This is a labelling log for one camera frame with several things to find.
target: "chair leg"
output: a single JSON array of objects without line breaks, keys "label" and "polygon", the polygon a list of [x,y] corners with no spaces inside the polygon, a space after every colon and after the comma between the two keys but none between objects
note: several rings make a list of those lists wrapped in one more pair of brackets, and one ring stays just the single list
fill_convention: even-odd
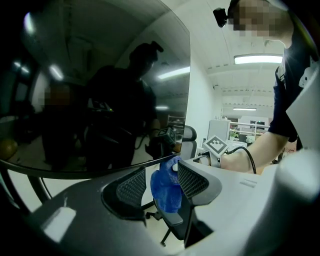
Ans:
[{"label": "chair leg", "polygon": [[167,240],[168,236],[170,235],[171,231],[170,229],[168,229],[168,231],[165,233],[164,238],[162,239],[162,241],[160,242],[160,244],[163,245],[163,247],[166,247],[165,241]]},{"label": "chair leg", "polygon": [[150,216],[155,216],[155,214],[154,214],[153,212],[147,212],[147,213],[145,214],[145,218],[146,218],[146,219],[150,219]]},{"label": "chair leg", "polygon": [[161,214],[160,214],[159,212],[155,212],[155,213],[153,213],[153,212],[147,212],[147,213],[145,214],[145,218],[146,218],[147,220],[150,219],[150,216],[153,216],[157,221],[159,221],[159,220],[162,219],[162,216],[161,216]]}]

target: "shelf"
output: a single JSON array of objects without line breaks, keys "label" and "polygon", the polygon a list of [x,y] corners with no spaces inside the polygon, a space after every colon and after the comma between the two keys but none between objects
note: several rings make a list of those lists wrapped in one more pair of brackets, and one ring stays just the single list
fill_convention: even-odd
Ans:
[{"label": "shelf", "polygon": [[181,116],[170,116],[168,118],[179,118],[179,119],[186,119],[185,117],[181,117]]},{"label": "shelf", "polygon": [[176,125],[181,125],[181,126],[183,126],[184,125],[184,123],[183,122],[172,122],[172,121],[170,121],[170,122],[168,122],[168,124],[176,124]]},{"label": "shelf", "polygon": [[173,128],[176,128],[176,129],[181,129],[181,130],[184,130],[184,129],[185,129],[184,127],[176,126],[176,125],[173,125],[172,127],[173,127]]},{"label": "shelf", "polygon": [[263,125],[263,124],[255,124],[255,123],[244,123],[244,122],[230,122],[231,125],[240,125],[240,126],[257,126],[257,127],[263,127],[263,128],[269,128],[269,125]]}]

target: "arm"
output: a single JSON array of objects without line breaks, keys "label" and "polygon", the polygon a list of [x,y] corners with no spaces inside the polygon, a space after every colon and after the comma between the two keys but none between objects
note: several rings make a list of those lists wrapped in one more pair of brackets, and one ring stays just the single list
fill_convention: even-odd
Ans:
[{"label": "arm", "polygon": [[[269,131],[259,137],[256,142],[248,148],[256,168],[262,167],[274,160],[286,146],[288,140],[288,137]],[[243,150],[222,156],[221,168],[238,172],[252,170],[249,157]]]}]

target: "ceiling light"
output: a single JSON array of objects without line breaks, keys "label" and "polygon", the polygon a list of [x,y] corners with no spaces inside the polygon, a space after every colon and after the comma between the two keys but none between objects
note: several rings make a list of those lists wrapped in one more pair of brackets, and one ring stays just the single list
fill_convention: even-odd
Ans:
[{"label": "ceiling light", "polygon": [[156,108],[157,110],[167,110],[167,109],[169,109],[168,106],[156,106],[155,108]]},{"label": "ceiling light", "polygon": [[51,65],[49,69],[55,79],[62,80],[64,78],[64,75],[62,74],[60,68],[56,65]]},{"label": "ceiling light", "polygon": [[246,55],[235,56],[235,64],[247,64],[247,63],[282,63],[282,56],[277,55]]},{"label": "ceiling light", "polygon": [[168,73],[164,73],[158,76],[159,79],[166,79],[166,78],[171,78],[171,77],[175,77],[175,76],[179,76],[179,75],[183,75],[183,74],[187,74],[190,73],[190,67],[184,67],[181,69],[177,69],[175,71],[171,71]]},{"label": "ceiling light", "polygon": [[35,26],[32,22],[30,12],[24,16],[24,27],[29,34],[33,34],[35,32]]},{"label": "ceiling light", "polygon": [[25,73],[29,73],[29,70],[26,69],[24,66],[21,68],[21,70],[22,70],[23,72],[25,72]]},{"label": "ceiling light", "polygon": [[245,111],[256,111],[256,108],[240,108],[240,107],[234,107],[233,110],[245,110]]}]

